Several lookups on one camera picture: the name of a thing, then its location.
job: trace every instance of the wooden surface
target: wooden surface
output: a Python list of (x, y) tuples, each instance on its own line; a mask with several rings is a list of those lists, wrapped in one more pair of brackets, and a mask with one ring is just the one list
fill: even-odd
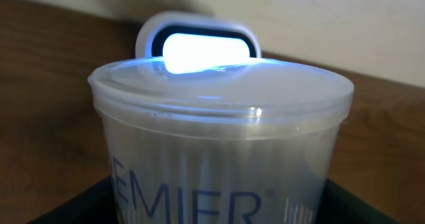
[[(34, 219), (109, 174), (86, 79), (131, 58), (136, 34), (134, 25), (0, 0), (0, 223)], [(356, 91), (329, 177), (402, 223), (425, 223), (425, 90), (336, 72)]]

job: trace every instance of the clear plastic lid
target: clear plastic lid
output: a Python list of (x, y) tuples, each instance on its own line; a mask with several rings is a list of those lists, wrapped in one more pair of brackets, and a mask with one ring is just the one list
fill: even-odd
[(96, 69), (89, 82), (104, 115), (146, 130), (202, 138), (324, 130), (346, 118), (353, 95), (353, 84), (339, 74), (262, 58), (189, 74), (167, 72), (162, 58), (125, 60)]

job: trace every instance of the white wall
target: white wall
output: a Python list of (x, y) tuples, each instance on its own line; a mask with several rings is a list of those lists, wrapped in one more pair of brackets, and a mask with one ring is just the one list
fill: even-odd
[(166, 9), (248, 25), (265, 51), (425, 87), (425, 0), (36, 0), (145, 20)]

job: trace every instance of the plastic container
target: plastic container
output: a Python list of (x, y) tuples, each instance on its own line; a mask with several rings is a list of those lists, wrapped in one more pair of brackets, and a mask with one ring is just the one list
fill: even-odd
[(166, 66), (125, 60), (89, 78), (121, 224), (314, 223), (353, 84), (268, 59)]

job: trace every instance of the registered trademark symbol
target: registered trademark symbol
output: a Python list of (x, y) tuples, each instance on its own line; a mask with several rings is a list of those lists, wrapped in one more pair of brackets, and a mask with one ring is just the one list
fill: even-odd
[(266, 197), (272, 197), (272, 196), (274, 196), (274, 189), (273, 189), (273, 188), (269, 188), (269, 189), (267, 189), (267, 190), (264, 192), (264, 195), (265, 195)]

